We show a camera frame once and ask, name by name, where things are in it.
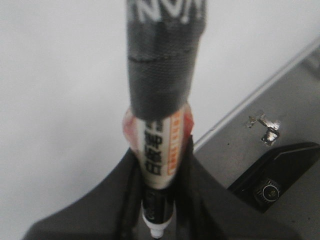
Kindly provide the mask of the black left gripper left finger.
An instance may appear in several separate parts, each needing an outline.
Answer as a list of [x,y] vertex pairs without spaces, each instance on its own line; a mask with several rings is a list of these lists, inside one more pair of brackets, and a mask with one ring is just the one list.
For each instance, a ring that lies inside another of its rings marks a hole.
[[34,223],[25,240],[137,240],[142,174],[132,150],[94,189]]

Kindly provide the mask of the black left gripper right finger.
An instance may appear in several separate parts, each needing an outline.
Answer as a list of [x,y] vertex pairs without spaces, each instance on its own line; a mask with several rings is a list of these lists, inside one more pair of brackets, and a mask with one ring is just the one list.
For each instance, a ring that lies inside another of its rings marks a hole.
[[173,182],[176,240],[300,240],[301,235],[239,200],[194,156],[193,137]]

